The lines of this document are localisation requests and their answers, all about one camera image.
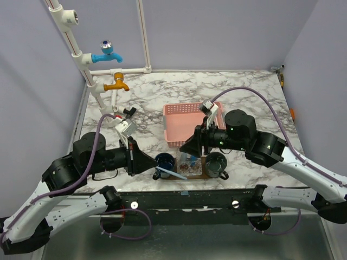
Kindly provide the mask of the dark green ceramic mug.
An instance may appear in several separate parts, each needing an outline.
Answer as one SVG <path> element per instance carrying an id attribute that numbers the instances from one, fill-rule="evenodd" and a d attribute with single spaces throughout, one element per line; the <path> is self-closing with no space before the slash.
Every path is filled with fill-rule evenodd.
<path id="1" fill-rule="evenodd" d="M 227 158 L 220 152 L 211 152 L 205 158 L 206 174 L 210 178 L 221 178 L 227 180 L 229 178 L 226 172 Z"/>

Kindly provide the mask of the dark blue mug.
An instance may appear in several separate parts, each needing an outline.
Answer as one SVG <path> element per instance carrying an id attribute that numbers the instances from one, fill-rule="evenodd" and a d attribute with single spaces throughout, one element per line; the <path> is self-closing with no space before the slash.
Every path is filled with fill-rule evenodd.
<path id="1" fill-rule="evenodd" d="M 156 155 L 155 161 L 158 164 L 158 167 L 163 168 L 165 170 L 173 171 L 175 169 L 175 158 L 169 154 L 169 153 L 160 153 Z M 167 173 L 165 171 L 156 169 L 154 175 L 152 176 L 153 180 L 158 179 L 168 179 L 170 178 L 171 174 Z"/>

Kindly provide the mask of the pink perforated plastic basket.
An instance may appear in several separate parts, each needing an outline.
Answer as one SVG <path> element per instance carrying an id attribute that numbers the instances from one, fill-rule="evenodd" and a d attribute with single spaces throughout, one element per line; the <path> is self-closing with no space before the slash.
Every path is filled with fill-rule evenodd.
<path id="1" fill-rule="evenodd" d="M 163 106 L 164 137 L 170 148 L 184 145 L 193 135 L 195 127 L 202 124 L 205 115 L 198 108 L 201 103 L 173 103 Z M 214 103 L 219 107 L 214 123 L 218 128 L 225 129 L 222 103 Z"/>

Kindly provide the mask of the brown oval wooden tray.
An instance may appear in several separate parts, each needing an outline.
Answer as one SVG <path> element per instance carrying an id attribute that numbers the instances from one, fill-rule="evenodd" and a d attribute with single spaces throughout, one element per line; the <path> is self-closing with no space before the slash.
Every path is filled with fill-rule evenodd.
<path id="1" fill-rule="evenodd" d="M 206 174 L 206 170 L 205 170 L 205 158 L 198 160 L 198 165 L 196 165 L 193 168 L 190 167 L 190 161 L 189 161 L 188 162 L 189 169 L 187 171 L 181 171 L 179 169 L 179 161 L 177 159 L 175 159 L 175 161 L 176 161 L 176 164 L 175 164 L 174 171 L 182 176 L 186 176 L 188 180 L 210 179 L 210 177 Z"/>

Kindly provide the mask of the toothbrush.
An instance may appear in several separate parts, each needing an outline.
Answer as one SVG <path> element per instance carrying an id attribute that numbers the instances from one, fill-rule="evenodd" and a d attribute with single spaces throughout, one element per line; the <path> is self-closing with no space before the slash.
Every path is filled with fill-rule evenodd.
<path id="1" fill-rule="evenodd" d="M 182 180 L 187 180 L 188 179 L 186 176 L 182 176 L 182 175 L 180 175 L 180 174 L 178 174 L 178 173 L 176 173 L 174 171 L 170 171 L 170 170 L 167 170 L 167 169 L 159 167 L 159 166 L 157 166 L 156 169 L 159 170 L 160 172 L 164 172 L 164 173 L 166 173 L 166 174 L 168 174 L 170 176 L 174 176 L 174 177 L 182 179 Z"/>

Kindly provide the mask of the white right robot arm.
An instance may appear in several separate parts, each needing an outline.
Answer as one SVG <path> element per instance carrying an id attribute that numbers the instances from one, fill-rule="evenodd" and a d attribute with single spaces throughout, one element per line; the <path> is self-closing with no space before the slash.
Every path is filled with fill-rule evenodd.
<path id="1" fill-rule="evenodd" d="M 208 126 L 204 120 L 179 149 L 200 157 L 212 148 L 242 151 L 252 163 L 288 174 L 305 184 L 305 188 L 263 187 L 251 196 L 250 208 L 291 207 L 316 212 L 336 224 L 346 223 L 346 177 L 334 173 L 295 150 L 288 141 L 256 129 L 255 119 L 240 109 L 228 112 L 226 129 Z"/>

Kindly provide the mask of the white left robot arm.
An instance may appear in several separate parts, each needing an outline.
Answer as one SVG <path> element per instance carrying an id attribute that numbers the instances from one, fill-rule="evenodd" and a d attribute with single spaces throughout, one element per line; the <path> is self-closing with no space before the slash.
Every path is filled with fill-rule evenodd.
<path id="1" fill-rule="evenodd" d="M 143 173 L 158 164 L 142 152 L 133 137 L 128 147 L 106 149 L 105 137 L 89 132 L 73 143 L 73 150 L 56 159 L 37 188 L 11 217 L 1 218 L 1 249 L 6 255 L 28 254 L 46 245 L 53 234 L 76 220 L 123 209 L 120 194 L 104 186 L 82 204 L 54 211 L 54 207 L 87 184 L 88 176 L 124 168 L 128 175 Z"/>

